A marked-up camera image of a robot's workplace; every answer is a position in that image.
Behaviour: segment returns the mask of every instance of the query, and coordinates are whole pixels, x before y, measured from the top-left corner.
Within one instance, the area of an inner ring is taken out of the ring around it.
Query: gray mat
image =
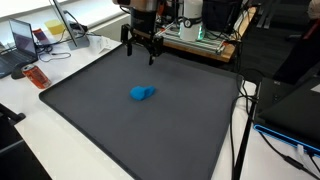
[[[235,75],[169,54],[149,66],[148,57],[119,47],[40,99],[136,179],[210,179],[238,95]],[[130,97],[149,85],[149,99]]]

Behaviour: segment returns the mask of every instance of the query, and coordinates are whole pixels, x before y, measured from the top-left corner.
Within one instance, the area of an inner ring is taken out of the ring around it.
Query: laptop
[[[290,86],[281,88],[280,84],[278,89],[271,89],[275,85],[265,82],[259,90],[254,129],[294,147],[300,144],[306,152],[320,156],[320,77],[309,79],[291,92]],[[270,100],[279,92],[282,97]]]
[[[15,19],[9,20],[15,48],[0,54],[0,79],[11,74],[20,63],[38,60],[31,25]]]

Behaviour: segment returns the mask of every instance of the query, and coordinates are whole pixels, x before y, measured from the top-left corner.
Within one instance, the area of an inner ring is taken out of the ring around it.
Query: blue plush toy
[[[130,96],[138,101],[142,101],[153,95],[155,88],[153,86],[141,87],[136,86],[131,89]]]

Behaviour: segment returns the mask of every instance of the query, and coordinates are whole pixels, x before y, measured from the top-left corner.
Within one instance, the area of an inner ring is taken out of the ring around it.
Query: white table
[[[67,45],[61,44],[55,46],[53,52],[68,51]],[[38,61],[35,64],[55,84],[103,55],[93,54],[89,48],[70,53],[72,56],[68,59],[49,63]],[[0,80],[0,86],[1,103],[14,112],[23,112],[27,116],[15,127],[52,179],[132,179],[68,121],[41,102],[38,95],[42,90],[28,79],[12,80],[11,77],[6,77]],[[246,89],[250,95],[254,93],[255,88],[254,84],[246,83]],[[237,157],[247,121],[244,99],[238,101],[233,117]],[[229,132],[223,143],[212,179],[231,179]]]
[[[302,163],[297,149],[278,141],[274,138],[265,136],[269,142],[281,153],[289,155]],[[304,155],[304,161],[313,172],[317,172],[314,165],[307,155]],[[317,164],[320,165],[320,159],[314,157]],[[277,153],[275,153],[260,134],[251,128],[245,159],[243,162],[241,180],[314,180],[307,173],[300,171],[285,162]]]

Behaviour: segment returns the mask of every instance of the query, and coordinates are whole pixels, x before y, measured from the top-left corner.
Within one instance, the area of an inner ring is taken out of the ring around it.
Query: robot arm
[[[130,9],[131,25],[121,27],[121,42],[127,46],[127,55],[132,54],[132,44],[143,45],[150,53],[149,65],[162,53],[163,37],[155,36],[155,19],[161,0],[112,0]]]

